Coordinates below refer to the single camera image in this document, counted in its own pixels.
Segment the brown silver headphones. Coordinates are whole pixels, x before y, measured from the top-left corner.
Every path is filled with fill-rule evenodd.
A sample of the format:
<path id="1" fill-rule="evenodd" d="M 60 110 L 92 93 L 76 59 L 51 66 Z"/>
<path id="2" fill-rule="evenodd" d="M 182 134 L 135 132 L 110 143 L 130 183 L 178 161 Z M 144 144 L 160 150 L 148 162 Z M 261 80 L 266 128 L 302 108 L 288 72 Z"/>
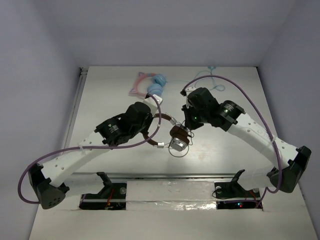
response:
<path id="1" fill-rule="evenodd" d="M 178 152 L 185 150 L 190 144 L 189 138 L 191 138 L 191 135 L 189 134 L 189 129 L 167 113 L 162 113 L 161 119 L 169 121 L 172 124 L 172 128 L 169 132 L 171 140 L 169 141 L 168 147 Z M 149 132 L 147 130 L 142 132 L 142 136 L 145 140 L 149 138 L 148 134 Z M 147 140 L 147 143 L 157 148 L 164 148 L 166 145 L 164 142 L 157 142 L 152 139 Z"/>

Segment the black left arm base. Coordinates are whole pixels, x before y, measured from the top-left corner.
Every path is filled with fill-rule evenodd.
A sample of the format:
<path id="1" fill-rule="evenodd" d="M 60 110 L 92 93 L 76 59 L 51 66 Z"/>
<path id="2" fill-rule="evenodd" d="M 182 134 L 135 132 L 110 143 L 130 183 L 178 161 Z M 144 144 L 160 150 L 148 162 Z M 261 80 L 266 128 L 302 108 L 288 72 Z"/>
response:
<path id="1" fill-rule="evenodd" d="M 97 172 L 103 183 L 103 188 L 98 193 L 81 195 L 79 208 L 81 210 L 126 210 L 126 182 L 112 182 L 105 172 Z"/>

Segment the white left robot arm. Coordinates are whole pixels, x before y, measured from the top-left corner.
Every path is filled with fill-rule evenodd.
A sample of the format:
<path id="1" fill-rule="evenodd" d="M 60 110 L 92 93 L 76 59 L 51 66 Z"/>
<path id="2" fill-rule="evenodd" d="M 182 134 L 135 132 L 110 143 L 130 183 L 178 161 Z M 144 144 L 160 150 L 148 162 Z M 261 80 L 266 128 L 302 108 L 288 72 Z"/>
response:
<path id="1" fill-rule="evenodd" d="M 143 101 L 131 104 L 126 112 L 98 126 L 75 147 L 40 157 L 25 170 L 30 185 L 44 210 L 60 204 L 72 191 L 65 181 L 94 158 L 116 149 L 129 149 L 128 141 L 146 133 L 156 114 L 161 113 L 162 98 L 147 94 Z"/>

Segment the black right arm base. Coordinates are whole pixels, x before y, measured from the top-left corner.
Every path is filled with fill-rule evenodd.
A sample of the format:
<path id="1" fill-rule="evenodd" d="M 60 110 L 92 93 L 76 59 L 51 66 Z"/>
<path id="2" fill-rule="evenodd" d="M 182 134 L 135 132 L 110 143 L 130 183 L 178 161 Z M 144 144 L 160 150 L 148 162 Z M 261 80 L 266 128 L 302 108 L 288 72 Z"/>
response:
<path id="1" fill-rule="evenodd" d="M 245 190 L 238 180 L 245 170 L 238 171 L 229 182 L 214 184 L 211 196 L 217 200 L 218 210 L 263 209 L 260 201 L 260 192 Z"/>

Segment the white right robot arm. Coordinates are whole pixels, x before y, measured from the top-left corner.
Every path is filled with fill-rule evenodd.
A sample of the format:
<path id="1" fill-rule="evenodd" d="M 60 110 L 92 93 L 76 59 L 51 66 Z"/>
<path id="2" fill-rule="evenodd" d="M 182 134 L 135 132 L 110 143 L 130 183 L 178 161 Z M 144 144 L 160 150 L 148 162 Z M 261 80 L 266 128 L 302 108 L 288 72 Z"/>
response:
<path id="1" fill-rule="evenodd" d="M 296 147 L 268 134 L 242 107 L 231 100 L 219 103 L 207 88 L 189 87 L 181 94 L 186 97 L 182 111 L 188 129 L 210 124 L 238 137 L 271 162 L 270 167 L 239 170 L 230 182 L 219 184 L 218 195 L 238 198 L 254 188 L 269 187 L 284 193 L 294 191 L 312 153 L 308 147 Z"/>

